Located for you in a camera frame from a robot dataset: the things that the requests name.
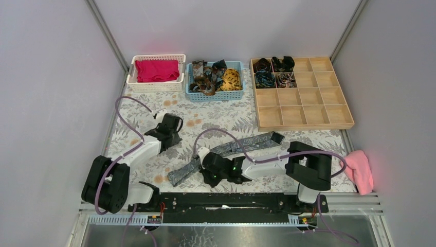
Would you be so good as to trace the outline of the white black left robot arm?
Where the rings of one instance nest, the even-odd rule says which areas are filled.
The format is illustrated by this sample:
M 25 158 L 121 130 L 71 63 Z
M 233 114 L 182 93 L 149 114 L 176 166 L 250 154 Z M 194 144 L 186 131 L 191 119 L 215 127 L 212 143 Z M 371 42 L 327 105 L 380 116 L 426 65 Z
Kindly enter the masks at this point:
M 153 194 L 153 185 L 130 185 L 131 169 L 179 144 L 183 120 L 170 113 L 154 117 L 159 121 L 157 126 L 140 135 L 140 141 L 130 150 L 117 158 L 100 155 L 93 160 L 81 198 L 94 205 L 97 214 L 115 214 L 126 204 L 140 204 L 146 211 L 158 208 L 160 199 Z

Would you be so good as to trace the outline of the grey leaf pattern tie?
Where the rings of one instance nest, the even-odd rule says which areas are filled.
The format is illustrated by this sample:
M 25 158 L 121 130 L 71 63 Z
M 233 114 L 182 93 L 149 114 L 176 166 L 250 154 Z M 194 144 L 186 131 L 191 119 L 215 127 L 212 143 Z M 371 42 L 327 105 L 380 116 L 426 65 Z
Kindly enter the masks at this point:
M 284 138 L 285 137 L 282 134 L 272 131 L 252 137 L 243 138 L 239 140 L 239 142 L 241 143 L 244 150 L 248 152 L 280 146 Z M 231 142 L 220 144 L 212 148 L 211 151 L 223 157 L 243 153 L 242 148 L 234 140 Z M 173 187 L 180 185 L 190 176 L 199 172 L 200 166 L 201 164 L 199 159 L 192 159 L 188 164 L 184 165 L 183 167 L 177 170 L 170 171 L 168 173 L 169 182 Z

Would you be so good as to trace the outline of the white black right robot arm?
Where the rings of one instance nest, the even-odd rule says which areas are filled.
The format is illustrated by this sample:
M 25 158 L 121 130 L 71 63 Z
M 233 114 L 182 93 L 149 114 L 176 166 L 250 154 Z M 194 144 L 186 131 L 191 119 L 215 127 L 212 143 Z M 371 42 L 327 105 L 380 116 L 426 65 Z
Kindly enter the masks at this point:
M 201 147 L 197 152 L 204 182 L 215 187 L 222 180 L 242 184 L 271 175 L 287 175 L 298 182 L 296 208 L 307 212 L 318 194 L 331 189 L 332 156 L 301 142 L 291 142 L 287 150 L 255 158 L 228 159 Z

